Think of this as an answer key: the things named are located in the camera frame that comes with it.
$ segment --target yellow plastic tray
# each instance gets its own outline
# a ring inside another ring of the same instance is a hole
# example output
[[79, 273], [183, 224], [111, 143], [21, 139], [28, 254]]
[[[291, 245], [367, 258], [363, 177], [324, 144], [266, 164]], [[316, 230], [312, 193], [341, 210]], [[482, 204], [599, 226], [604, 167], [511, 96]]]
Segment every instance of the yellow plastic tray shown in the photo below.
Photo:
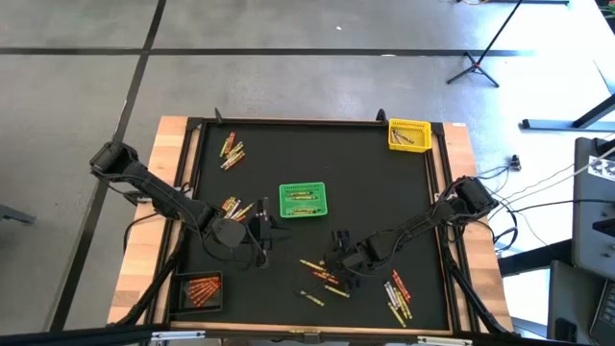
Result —
[[[393, 130], [413, 141], [395, 140]], [[388, 122], [388, 148], [412, 153], [424, 153], [431, 149], [431, 123], [427, 121], [390, 119]]]

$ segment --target green plastic tray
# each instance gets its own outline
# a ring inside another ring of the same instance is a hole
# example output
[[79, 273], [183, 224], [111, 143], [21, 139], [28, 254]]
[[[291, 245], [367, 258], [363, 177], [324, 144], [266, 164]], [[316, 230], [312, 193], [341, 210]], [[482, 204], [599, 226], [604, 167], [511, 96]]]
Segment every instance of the green plastic tray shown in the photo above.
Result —
[[[293, 213], [297, 210], [313, 210], [313, 212], [300, 214]], [[295, 218], [323, 215], [327, 215], [327, 194], [325, 193], [324, 183], [280, 185], [281, 217]]]

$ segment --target concrete floor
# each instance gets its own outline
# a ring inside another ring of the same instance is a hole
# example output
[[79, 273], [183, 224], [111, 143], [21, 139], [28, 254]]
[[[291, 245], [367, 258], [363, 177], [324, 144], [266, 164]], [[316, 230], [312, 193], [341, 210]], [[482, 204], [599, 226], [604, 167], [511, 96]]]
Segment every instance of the concrete floor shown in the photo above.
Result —
[[[576, 49], [591, 45], [578, 25], [590, 14], [575, 11], [591, 1], [524, 5], [496, 48], [539, 54], [485, 60], [500, 88], [479, 75], [447, 86], [467, 66], [463, 58], [152, 57], [125, 141], [147, 160], [161, 115], [211, 116], [214, 107], [228, 117], [335, 119], [372, 119], [384, 108], [391, 117], [467, 123], [479, 171], [520, 155], [524, 170], [510, 175], [509, 195], [572, 163], [574, 139], [592, 136], [517, 127], [523, 118], [577, 118], [609, 95], [590, 50]], [[156, 4], [5, 0], [0, 46], [139, 48]], [[169, 0], [155, 47], [481, 49], [511, 9], [449, 0]], [[38, 216], [34, 226], [0, 222], [0, 334], [44, 326], [93, 188], [87, 162], [111, 138], [136, 59], [0, 55], [0, 203]], [[518, 206], [570, 198], [572, 182], [561, 186]], [[108, 195], [68, 328], [104, 325], [133, 214]], [[548, 242], [570, 236], [570, 215], [570, 206], [527, 212]], [[492, 225], [497, 232], [508, 223], [499, 215]], [[521, 223], [515, 248], [540, 246]], [[528, 289], [546, 289], [532, 282]], [[519, 286], [506, 282], [511, 312], [546, 320], [546, 300], [528, 301]]]

